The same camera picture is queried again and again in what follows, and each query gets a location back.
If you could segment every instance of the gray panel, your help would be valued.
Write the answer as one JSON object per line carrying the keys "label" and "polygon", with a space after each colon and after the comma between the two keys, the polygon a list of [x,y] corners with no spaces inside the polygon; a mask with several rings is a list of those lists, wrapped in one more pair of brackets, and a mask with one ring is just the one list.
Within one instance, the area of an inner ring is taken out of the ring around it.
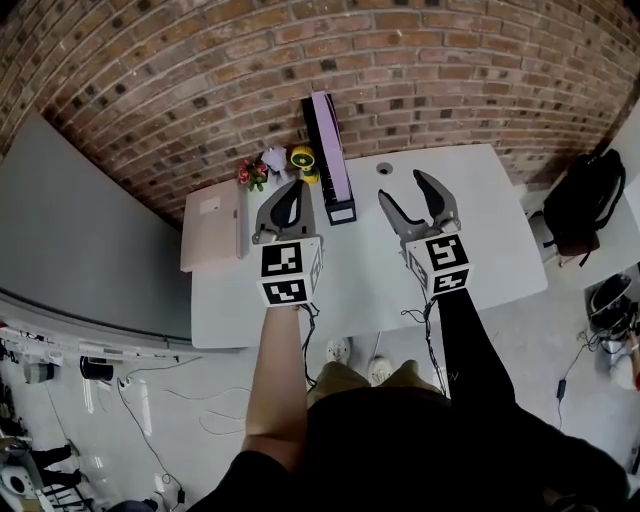
{"label": "gray panel", "polygon": [[0,167],[0,288],[95,322],[191,337],[180,233],[34,114]]}

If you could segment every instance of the yellow toy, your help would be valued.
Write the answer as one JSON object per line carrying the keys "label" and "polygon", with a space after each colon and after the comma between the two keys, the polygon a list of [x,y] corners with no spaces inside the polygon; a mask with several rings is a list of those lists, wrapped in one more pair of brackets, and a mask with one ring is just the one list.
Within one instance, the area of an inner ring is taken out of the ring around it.
{"label": "yellow toy", "polygon": [[291,152],[291,163],[296,167],[299,167],[302,171],[302,179],[309,185],[318,183],[320,175],[318,171],[313,168],[316,163],[316,159],[313,155],[313,150],[308,146],[297,146],[293,148]]}

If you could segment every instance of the white label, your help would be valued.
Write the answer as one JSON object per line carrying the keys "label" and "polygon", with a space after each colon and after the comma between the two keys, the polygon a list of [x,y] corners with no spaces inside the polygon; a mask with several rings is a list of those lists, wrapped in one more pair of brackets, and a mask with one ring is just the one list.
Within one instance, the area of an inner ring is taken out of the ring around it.
{"label": "white label", "polygon": [[338,210],[335,212],[331,212],[331,219],[334,221],[353,219],[353,210],[349,208],[347,210]]}
{"label": "white label", "polygon": [[211,213],[220,208],[220,197],[212,197],[200,203],[200,215]]}

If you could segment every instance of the table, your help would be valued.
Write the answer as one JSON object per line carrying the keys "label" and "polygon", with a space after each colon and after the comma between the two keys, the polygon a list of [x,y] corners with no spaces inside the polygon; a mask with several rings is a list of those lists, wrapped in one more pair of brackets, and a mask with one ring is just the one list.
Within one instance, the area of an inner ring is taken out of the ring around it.
{"label": "table", "polygon": [[[388,162],[393,172],[376,166]],[[456,197],[463,240],[475,265],[469,293],[477,309],[489,308],[541,292],[547,279],[538,249],[518,198],[493,148],[488,144],[405,151],[348,160],[358,220],[331,226],[319,185],[312,186],[316,231],[324,238],[324,270],[315,304],[314,342],[415,325],[404,309],[422,309],[418,280],[400,255],[399,238],[380,205],[378,190],[389,192],[413,219],[430,219],[413,169],[440,180]],[[275,190],[247,199],[248,237],[257,210]],[[196,348],[257,346],[265,307],[256,288],[255,248],[225,269],[193,272],[191,330]],[[431,313],[439,318],[437,308]],[[300,328],[308,319],[300,314]]]}

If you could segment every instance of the black backpack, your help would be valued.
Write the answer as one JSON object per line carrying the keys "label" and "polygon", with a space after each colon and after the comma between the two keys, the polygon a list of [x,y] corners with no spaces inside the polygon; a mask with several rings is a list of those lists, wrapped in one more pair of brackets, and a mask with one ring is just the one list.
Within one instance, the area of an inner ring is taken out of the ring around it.
{"label": "black backpack", "polygon": [[625,181],[626,172],[616,150],[603,156],[580,155],[544,202],[544,220],[554,237],[544,246],[556,244],[563,256],[586,253],[582,267],[591,251],[600,247],[596,231],[609,222]]}

